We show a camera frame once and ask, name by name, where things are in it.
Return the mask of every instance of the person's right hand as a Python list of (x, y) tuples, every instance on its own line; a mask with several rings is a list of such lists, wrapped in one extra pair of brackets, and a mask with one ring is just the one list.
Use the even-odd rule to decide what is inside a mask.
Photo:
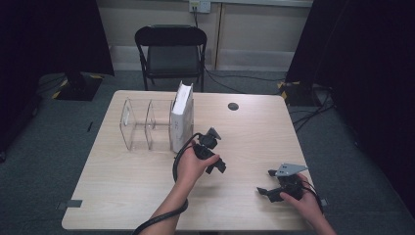
[[(298, 176), (303, 181), (302, 186), (309, 189), (310, 185), (308, 184), (307, 177), (300, 173)], [(280, 197), (293, 206), (301, 214), (301, 216), (314, 227), (317, 234), (336, 234), (321, 212), (314, 195), (305, 189), (303, 189), (302, 192), (303, 195), (300, 200), (297, 200), (284, 192), (280, 193)]]

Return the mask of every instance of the table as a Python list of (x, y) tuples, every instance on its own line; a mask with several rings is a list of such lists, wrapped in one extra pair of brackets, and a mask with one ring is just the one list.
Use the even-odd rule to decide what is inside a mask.
[[(173, 100), (175, 92), (117, 91), (73, 192), (69, 230), (133, 230), (146, 221), (174, 184), (173, 152), (129, 152), (119, 120), (126, 98)], [(237, 103), (239, 110), (228, 109)], [(273, 189), (268, 175), (282, 163), (305, 165), (284, 100), (279, 96), (194, 93), (195, 132), (211, 126), (222, 137), (213, 150), (226, 162), (204, 174), (189, 196), (177, 230), (259, 231), (311, 229), (288, 204), (271, 204), (256, 187)], [(310, 181), (308, 171), (303, 172)]]

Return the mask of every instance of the black chair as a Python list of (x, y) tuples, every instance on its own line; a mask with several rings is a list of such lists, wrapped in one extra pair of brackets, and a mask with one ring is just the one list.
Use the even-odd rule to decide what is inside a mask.
[[(144, 86), (149, 89), (147, 78), (201, 79), (204, 92), (205, 50), (207, 35), (189, 25), (149, 25), (135, 33), (135, 43), (140, 52)], [(147, 58), (143, 47), (148, 47)]]

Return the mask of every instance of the chair backrest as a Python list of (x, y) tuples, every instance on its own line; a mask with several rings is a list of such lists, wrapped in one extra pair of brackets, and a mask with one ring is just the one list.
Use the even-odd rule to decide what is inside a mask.
[(189, 25), (157, 24), (140, 28), (135, 33), (137, 46), (206, 46), (207, 35)]

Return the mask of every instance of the transparent organizer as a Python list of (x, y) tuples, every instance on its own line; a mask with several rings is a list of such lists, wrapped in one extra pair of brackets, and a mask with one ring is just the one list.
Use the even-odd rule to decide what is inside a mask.
[(126, 99), (119, 128), (128, 150), (170, 151), (171, 100)]

